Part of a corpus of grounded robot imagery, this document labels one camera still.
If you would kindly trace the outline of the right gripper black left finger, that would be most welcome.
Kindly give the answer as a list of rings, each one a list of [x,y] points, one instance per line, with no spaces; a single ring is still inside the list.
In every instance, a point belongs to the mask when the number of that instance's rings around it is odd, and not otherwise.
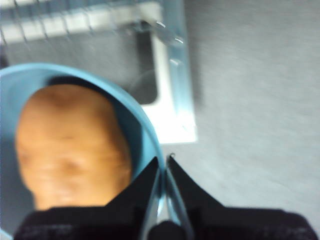
[[[54,207],[35,211],[21,223],[15,240],[136,240],[159,179],[154,157],[136,179],[104,206]]]

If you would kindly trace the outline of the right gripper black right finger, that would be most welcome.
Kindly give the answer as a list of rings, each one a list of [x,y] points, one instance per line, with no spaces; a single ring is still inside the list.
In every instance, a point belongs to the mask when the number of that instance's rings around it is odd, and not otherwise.
[[[271,208],[227,207],[202,189],[176,162],[166,161],[166,193],[171,219],[190,240],[316,240],[307,219]]]

